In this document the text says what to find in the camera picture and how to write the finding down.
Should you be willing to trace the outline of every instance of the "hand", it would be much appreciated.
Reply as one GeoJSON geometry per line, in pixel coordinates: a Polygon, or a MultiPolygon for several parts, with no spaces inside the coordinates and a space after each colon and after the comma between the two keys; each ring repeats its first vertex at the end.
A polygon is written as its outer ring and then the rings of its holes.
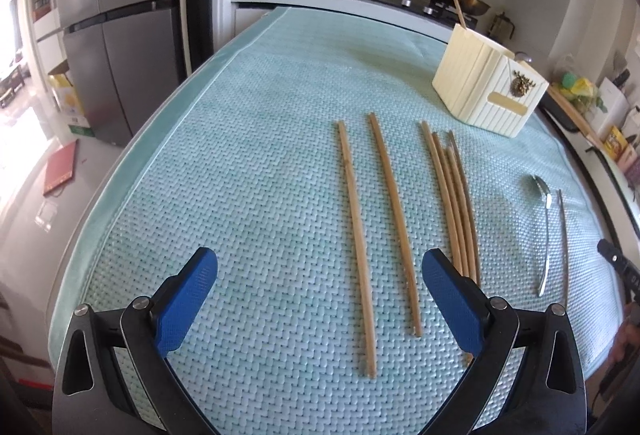
{"type": "Polygon", "coordinates": [[[627,345],[634,347],[640,347],[640,327],[636,327],[629,323],[628,315],[631,312],[632,304],[629,303],[625,306],[625,320],[620,325],[616,338],[613,341],[613,346],[609,351],[609,357],[607,357],[607,364],[613,365],[619,363],[625,357],[625,349],[627,345]]]}

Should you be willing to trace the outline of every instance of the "gray refrigerator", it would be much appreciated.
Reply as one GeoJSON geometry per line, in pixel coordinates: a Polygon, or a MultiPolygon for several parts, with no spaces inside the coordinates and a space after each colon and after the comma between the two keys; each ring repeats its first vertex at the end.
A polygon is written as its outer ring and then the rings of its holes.
{"type": "Polygon", "coordinates": [[[85,117],[113,144],[126,145],[186,78],[186,58],[195,69],[213,52],[210,0],[56,2],[85,117]]]}

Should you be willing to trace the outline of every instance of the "metal screw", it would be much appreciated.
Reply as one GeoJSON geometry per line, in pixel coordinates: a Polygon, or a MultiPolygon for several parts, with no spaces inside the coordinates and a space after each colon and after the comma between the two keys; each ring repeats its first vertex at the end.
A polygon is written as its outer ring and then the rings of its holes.
{"type": "Polygon", "coordinates": [[[86,303],[79,304],[74,310],[74,314],[76,316],[84,316],[85,314],[87,314],[87,312],[89,312],[89,305],[87,305],[86,303]]]}
{"type": "Polygon", "coordinates": [[[553,312],[553,314],[555,314],[556,316],[564,316],[564,314],[566,313],[564,307],[559,303],[553,303],[551,305],[551,312],[553,312]]]}
{"type": "Polygon", "coordinates": [[[494,309],[498,309],[498,310],[505,310],[507,308],[507,301],[504,298],[500,298],[498,296],[491,298],[489,300],[489,303],[491,303],[491,306],[494,309]]]}
{"type": "Polygon", "coordinates": [[[146,309],[151,303],[151,300],[146,296],[139,296],[133,300],[133,308],[135,310],[143,310],[146,309]]]}

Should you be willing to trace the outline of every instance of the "spoon handle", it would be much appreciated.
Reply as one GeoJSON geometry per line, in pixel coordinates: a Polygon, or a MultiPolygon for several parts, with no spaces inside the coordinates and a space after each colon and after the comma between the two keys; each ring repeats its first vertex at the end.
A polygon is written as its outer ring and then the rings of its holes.
{"type": "Polygon", "coordinates": [[[538,296],[545,293],[546,279],[549,276],[549,208],[545,206],[545,225],[546,225],[546,243],[545,243],[545,272],[542,275],[542,281],[538,288],[538,296]]]}

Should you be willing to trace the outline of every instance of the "tiled floor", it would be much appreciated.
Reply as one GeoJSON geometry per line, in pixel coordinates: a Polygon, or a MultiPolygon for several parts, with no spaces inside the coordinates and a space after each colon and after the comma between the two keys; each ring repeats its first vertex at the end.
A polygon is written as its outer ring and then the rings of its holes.
{"type": "MultiPolygon", "coordinates": [[[[69,131],[30,79],[0,110],[0,336],[48,359],[47,317],[55,302],[67,243],[121,148],[69,131]],[[79,139],[76,172],[62,193],[42,196],[49,155],[79,139]]],[[[16,379],[52,383],[51,370],[6,360],[16,379]]]]}

